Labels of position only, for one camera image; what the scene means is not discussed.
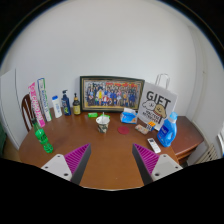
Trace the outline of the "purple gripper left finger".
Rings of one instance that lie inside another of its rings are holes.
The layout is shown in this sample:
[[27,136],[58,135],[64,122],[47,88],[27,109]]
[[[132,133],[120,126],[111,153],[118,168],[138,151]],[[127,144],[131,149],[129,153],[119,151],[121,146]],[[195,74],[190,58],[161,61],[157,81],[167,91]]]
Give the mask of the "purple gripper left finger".
[[91,145],[85,144],[66,155],[56,154],[42,169],[79,185],[90,155]]

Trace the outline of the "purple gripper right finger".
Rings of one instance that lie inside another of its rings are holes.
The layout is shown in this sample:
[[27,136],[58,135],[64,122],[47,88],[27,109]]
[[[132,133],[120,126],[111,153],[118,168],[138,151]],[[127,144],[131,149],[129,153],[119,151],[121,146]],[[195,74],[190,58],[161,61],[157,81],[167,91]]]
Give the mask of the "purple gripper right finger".
[[182,169],[169,155],[158,155],[138,144],[133,145],[132,153],[145,185]]

